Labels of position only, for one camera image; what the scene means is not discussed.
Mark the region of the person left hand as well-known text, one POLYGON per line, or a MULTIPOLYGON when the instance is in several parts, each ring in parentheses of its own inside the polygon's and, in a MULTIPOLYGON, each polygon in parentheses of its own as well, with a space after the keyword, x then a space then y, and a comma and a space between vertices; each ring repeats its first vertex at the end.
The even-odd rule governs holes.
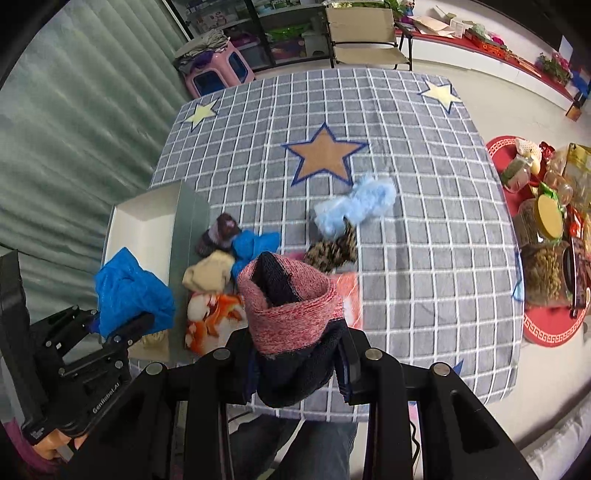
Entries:
POLYGON ((70 438, 60 430, 53 430, 43 440, 33 446, 37 455, 46 460, 60 459, 68 462, 81 447, 88 435, 70 438))

